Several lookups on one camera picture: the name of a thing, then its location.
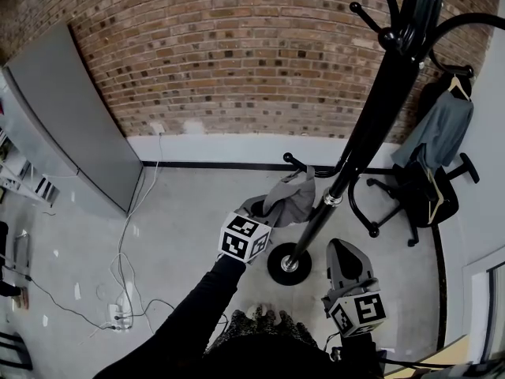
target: gray cloth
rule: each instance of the gray cloth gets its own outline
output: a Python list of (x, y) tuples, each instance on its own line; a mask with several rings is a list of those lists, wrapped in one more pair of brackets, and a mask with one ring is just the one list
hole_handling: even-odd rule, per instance
[(473, 103), (445, 91), (391, 158), (405, 167), (421, 145), (416, 161), (435, 175), (440, 166), (448, 166), (456, 156), (472, 114)]
[(289, 184), (300, 174), (300, 171), (284, 177), (270, 191), (263, 203), (263, 214), (266, 214), (277, 201), (284, 202), (284, 209), (274, 227), (285, 227), (291, 223), (305, 222), (314, 200), (316, 199), (316, 182), (314, 167), (307, 166), (307, 178), (299, 184)]

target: white wall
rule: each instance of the white wall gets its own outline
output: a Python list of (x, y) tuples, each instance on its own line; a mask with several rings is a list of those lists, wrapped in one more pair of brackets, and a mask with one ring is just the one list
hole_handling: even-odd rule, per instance
[[(505, 0), (498, 15), (505, 17)], [(461, 152), (468, 154), (481, 181), (474, 185), (467, 174), (453, 181), (460, 209), (440, 225), (447, 269), (446, 343), (469, 330), (463, 321), (469, 305), (463, 267), (505, 246), (505, 32), (500, 29), (494, 31), (472, 101), (475, 111)]]
[[(267, 133), (185, 133), (162, 136), (161, 140), (156, 136), (130, 137), (128, 142), (145, 161), (280, 164), (284, 163), (282, 155), (291, 152), (307, 164), (334, 166), (347, 139)], [(391, 153), (397, 147), (396, 144), (383, 144), (370, 167), (390, 167)]]

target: sparkly skirt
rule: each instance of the sparkly skirt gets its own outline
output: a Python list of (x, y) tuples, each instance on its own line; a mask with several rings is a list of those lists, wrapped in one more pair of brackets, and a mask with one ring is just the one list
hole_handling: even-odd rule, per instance
[(256, 334), (290, 337), (317, 347), (316, 341), (312, 338), (303, 323), (295, 324), (291, 316), (284, 310), (281, 310), (279, 314), (281, 321), (275, 325), (275, 313), (273, 310), (267, 311), (263, 316), (262, 307), (259, 306), (251, 319), (245, 316), (244, 312), (235, 310), (231, 316), (230, 327), (215, 340), (206, 353), (216, 349), (229, 339)]

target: power strip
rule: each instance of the power strip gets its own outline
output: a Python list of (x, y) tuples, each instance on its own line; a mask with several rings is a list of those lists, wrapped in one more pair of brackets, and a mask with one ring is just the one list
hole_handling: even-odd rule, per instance
[(123, 318), (130, 314), (132, 314), (131, 310), (125, 311), (121, 305), (109, 304), (110, 323), (118, 328), (115, 332), (127, 331), (132, 327), (133, 317)]

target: concrete floor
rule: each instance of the concrete floor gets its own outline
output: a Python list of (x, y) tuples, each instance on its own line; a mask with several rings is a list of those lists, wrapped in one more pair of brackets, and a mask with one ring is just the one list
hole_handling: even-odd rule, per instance
[[(147, 169), (144, 190), (151, 184), (153, 171)], [(244, 199), (266, 193), (285, 174), (162, 169), (154, 189), (132, 217), (123, 244), (123, 251), (135, 268), (144, 305), (153, 298), (177, 305), (212, 267), (219, 229), (227, 213)], [(329, 183), (318, 180), (318, 198)], [(356, 191), (357, 203), (372, 219), (379, 219), (394, 206), (382, 191), (367, 187), (364, 178)], [(47, 209), (16, 195), (5, 198), (0, 206), (0, 220), (9, 224), (9, 240), (22, 229), (31, 235), (30, 273), (57, 302), (78, 310), (98, 325), (107, 320), (107, 304), (113, 303), (121, 292), (108, 268), (117, 253), (124, 221), (89, 215), (65, 197), (58, 197), (53, 208)], [(272, 236), (274, 245), (296, 241), (303, 227), (278, 229)], [(329, 289), (325, 247), (331, 238), (338, 237), (370, 257), (380, 280), (389, 320), (373, 333), (374, 340), (379, 346), (394, 350), (390, 358), (418, 360), (435, 351), (439, 320), (439, 283), (431, 231), (424, 229), (419, 233), (421, 242), (408, 248), (410, 231), (401, 214), (381, 229), (380, 237), (372, 239), (345, 198), (310, 248), (312, 273), (304, 283), (282, 287), (272, 281), (266, 270), (267, 255), (262, 254), (242, 277), (226, 315), (262, 302), (274, 310), (286, 310), (295, 321), (304, 322), (322, 347), (327, 336), (337, 331), (334, 323), (326, 319), (320, 298)], [(126, 263), (124, 269), (131, 280)], [(76, 283), (80, 286), (79, 300), (75, 296)], [(19, 332), (30, 350), (35, 371), (27, 377), (90, 378), (151, 335), (146, 319), (138, 317), (127, 333), (107, 330), (87, 339), (94, 331), (91, 325), (58, 309), (33, 285), (29, 290), (28, 312), (13, 312), (11, 301), (0, 299), (5, 310), (0, 320), (9, 322), (4, 331)], [(133, 295), (133, 304), (139, 313), (137, 294)], [(148, 316), (154, 330), (169, 313), (170, 308), (161, 303), (151, 306)], [(215, 334), (222, 328), (219, 325)], [(335, 338), (331, 345), (338, 343), (339, 338)]]

